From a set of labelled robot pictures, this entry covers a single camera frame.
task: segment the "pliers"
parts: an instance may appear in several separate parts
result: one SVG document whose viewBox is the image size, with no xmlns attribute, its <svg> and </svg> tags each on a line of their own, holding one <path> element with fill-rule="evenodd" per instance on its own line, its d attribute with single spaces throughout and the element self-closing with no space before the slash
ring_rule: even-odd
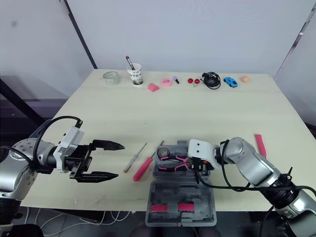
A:
<svg viewBox="0 0 316 237">
<path fill-rule="evenodd" d="M 192 160 L 187 157 L 180 157 L 180 156 L 168 156 L 160 158 L 161 161 L 172 160 L 172 161 L 181 161 L 181 164 L 176 167 L 163 167 L 160 166 L 158 168 L 159 171 L 162 172 L 176 172 L 176 171 L 187 171 L 191 169 Z"/>
</svg>

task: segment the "gray tool case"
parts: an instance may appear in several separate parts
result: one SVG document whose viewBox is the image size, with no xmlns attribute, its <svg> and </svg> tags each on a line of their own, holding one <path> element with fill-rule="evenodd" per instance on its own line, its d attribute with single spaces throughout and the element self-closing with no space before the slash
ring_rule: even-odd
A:
<svg viewBox="0 0 316 237">
<path fill-rule="evenodd" d="M 167 148 L 170 155 L 187 156 L 188 144 L 178 141 L 177 145 L 161 145 L 157 148 Z M 149 227 L 174 227 L 174 226 L 215 226 L 216 211 L 213 189 L 197 184 L 192 170 L 161 172 L 159 167 L 175 167 L 177 162 L 172 160 L 161 161 L 156 153 L 153 181 L 146 212 L 146 225 Z M 209 174 L 201 175 L 209 183 Z M 194 211 L 179 211 L 178 204 L 194 204 Z M 155 207 L 163 207 L 164 211 L 152 211 Z"/>
</svg>

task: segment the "pink pliers handle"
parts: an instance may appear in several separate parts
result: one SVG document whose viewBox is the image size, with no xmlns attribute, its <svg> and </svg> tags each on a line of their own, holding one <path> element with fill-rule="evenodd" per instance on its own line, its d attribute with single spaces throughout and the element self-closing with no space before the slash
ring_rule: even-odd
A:
<svg viewBox="0 0 316 237">
<path fill-rule="evenodd" d="M 165 161 L 165 160 L 179 160 L 182 161 L 183 163 L 181 165 L 178 165 L 176 167 L 163 167 L 160 166 L 158 168 L 159 171 L 162 172 L 176 172 L 176 171 L 187 171 L 188 169 L 190 169 L 187 165 L 189 158 L 181 158 L 179 156 L 170 156 L 170 157 L 162 157 L 160 158 L 161 161 Z"/>
</svg>

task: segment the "pink eraser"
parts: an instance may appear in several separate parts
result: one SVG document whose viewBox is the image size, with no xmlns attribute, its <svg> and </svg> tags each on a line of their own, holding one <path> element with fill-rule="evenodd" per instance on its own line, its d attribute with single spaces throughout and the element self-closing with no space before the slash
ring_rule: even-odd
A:
<svg viewBox="0 0 316 237">
<path fill-rule="evenodd" d="M 159 90 L 159 87 L 158 87 L 157 85 L 153 84 L 153 83 L 150 83 L 147 88 L 148 88 L 148 90 L 150 90 L 151 92 L 154 92 L 154 91 L 156 91 L 156 90 Z"/>
<path fill-rule="evenodd" d="M 265 144 L 263 144 L 261 134 L 255 134 L 255 138 L 256 138 L 257 146 L 259 148 L 259 153 L 262 156 L 266 157 L 267 156 L 267 152 L 266 152 Z"/>
<path fill-rule="evenodd" d="M 168 212 L 168 206 L 162 204 L 153 204 L 151 208 L 151 212 Z"/>
<path fill-rule="evenodd" d="M 170 78 L 164 78 L 161 80 L 160 84 L 163 86 L 171 86 L 172 80 Z"/>
<path fill-rule="evenodd" d="M 194 211 L 194 204 L 178 203 L 178 211 Z"/>
<path fill-rule="evenodd" d="M 142 166 L 138 169 L 138 171 L 134 174 L 133 180 L 138 181 L 143 176 L 143 174 L 146 172 L 148 166 L 153 161 L 151 157 L 148 157 L 147 160 L 142 164 Z"/>
</svg>

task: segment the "blue toy car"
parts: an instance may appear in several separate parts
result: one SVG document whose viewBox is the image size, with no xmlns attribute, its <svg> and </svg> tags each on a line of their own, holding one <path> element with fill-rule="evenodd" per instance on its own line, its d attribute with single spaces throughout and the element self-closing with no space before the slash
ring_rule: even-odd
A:
<svg viewBox="0 0 316 237">
<path fill-rule="evenodd" d="M 226 82 L 230 87 L 236 87 L 238 86 L 237 82 L 235 81 L 235 79 L 231 78 L 231 77 L 225 77 L 224 78 L 224 82 Z"/>
</svg>

